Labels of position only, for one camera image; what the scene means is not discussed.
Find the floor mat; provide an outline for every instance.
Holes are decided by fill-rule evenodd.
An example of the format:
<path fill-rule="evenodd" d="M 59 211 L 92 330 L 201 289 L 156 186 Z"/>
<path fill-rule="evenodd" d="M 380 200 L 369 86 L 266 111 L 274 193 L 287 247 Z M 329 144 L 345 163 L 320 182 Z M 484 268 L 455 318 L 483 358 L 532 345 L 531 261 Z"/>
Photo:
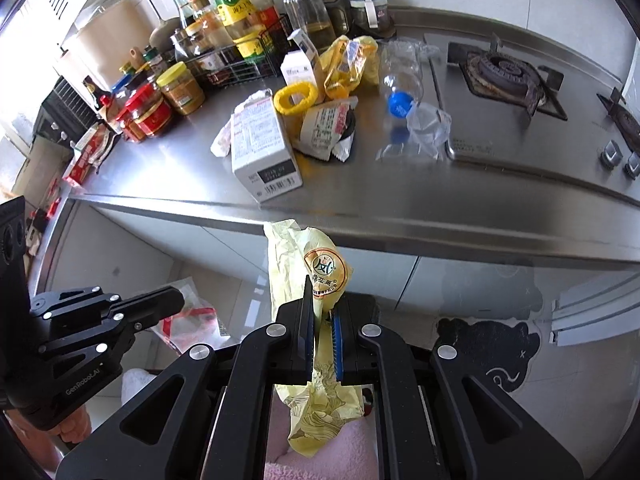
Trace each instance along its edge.
<path fill-rule="evenodd" d="M 540 350 L 540 335 L 529 333 L 525 322 L 512 327 L 498 321 L 441 319 L 436 330 L 435 348 L 453 346 L 507 393 L 522 386 L 529 361 Z"/>

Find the metal screw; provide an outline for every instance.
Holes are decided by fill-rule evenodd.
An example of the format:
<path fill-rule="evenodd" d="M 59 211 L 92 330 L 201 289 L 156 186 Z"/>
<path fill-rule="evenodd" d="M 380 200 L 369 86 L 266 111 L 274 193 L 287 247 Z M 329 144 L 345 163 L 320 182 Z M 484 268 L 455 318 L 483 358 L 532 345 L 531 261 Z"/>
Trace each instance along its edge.
<path fill-rule="evenodd" d="M 382 329 L 373 323 L 366 324 L 362 327 L 362 335 L 367 337 L 378 337 L 380 334 L 382 334 Z"/>
<path fill-rule="evenodd" d="M 204 359 L 208 355 L 209 355 L 209 347 L 205 345 L 196 345 L 193 348 L 191 348 L 191 350 L 189 350 L 189 357 L 191 359 L 196 359 L 196 361 L 200 359 Z"/>
<path fill-rule="evenodd" d="M 267 335 L 271 337 L 280 337 L 281 335 L 285 335 L 287 333 L 287 327 L 281 325 L 280 323 L 274 323 L 267 327 Z"/>
<path fill-rule="evenodd" d="M 458 355 L 458 352 L 455 348 L 453 348 L 453 346 L 442 345 L 438 347 L 438 355 L 443 359 L 455 359 Z"/>

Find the barcode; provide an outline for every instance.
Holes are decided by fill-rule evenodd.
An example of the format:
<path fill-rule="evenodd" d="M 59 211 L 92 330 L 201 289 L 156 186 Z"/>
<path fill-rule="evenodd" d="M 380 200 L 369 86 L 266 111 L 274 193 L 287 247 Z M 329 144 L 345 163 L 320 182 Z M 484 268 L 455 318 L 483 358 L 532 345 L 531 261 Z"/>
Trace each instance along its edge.
<path fill-rule="evenodd" d="M 295 184 L 295 179 L 288 176 L 287 178 L 283 178 L 282 180 L 274 182 L 273 184 L 267 184 L 266 186 L 264 186 L 264 190 L 267 192 L 267 194 L 271 194 L 280 191 L 281 189 L 285 189 L 286 187 L 295 186 Z"/>

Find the stove burner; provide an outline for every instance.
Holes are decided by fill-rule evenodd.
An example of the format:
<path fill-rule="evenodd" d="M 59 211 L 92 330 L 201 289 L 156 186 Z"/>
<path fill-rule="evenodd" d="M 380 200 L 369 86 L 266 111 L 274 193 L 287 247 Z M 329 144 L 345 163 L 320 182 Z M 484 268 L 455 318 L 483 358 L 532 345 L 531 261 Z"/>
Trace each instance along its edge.
<path fill-rule="evenodd" d="M 614 88 L 611 98 L 606 98 L 601 94 L 598 94 L 598 98 L 620 130 L 628 148 L 632 152 L 640 153 L 640 124 L 633 114 L 618 102 L 622 99 L 620 91 Z"/>
<path fill-rule="evenodd" d="M 540 85 L 540 76 L 523 61 L 498 52 L 485 52 L 478 59 L 478 72 L 489 83 L 519 97 Z"/>

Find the yellow plastic bag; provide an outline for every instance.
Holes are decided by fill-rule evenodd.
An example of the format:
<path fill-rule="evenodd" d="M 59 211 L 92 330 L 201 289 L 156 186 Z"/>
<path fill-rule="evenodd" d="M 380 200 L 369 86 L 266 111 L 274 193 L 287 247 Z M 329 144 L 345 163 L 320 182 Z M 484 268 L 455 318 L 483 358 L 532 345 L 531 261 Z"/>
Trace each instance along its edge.
<path fill-rule="evenodd" d="M 331 99 L 344 99 L 363 80 L 378 84 L 378 44 L 370 36 L 350 40 L 340 36 L 320 56 L 320 65 L 327 74 L 324 90 Z"/>
<path fill-rule="evenodd" d="M 271 318 L 278 308 L 302 298 L 305 279 L 314 287 L 316 347 L 312 381 L 306 386 L 278 384 L 280 399 L 290 408 L 289 444 L 311 457 L 350 420 L 363 415 L 359 386 L 340 386 L 335 379 L 331 325 L 326 314 L 340 299 L 352 269 L 327 235 L 295 220 L 264 225 L 269 240 Z"/>

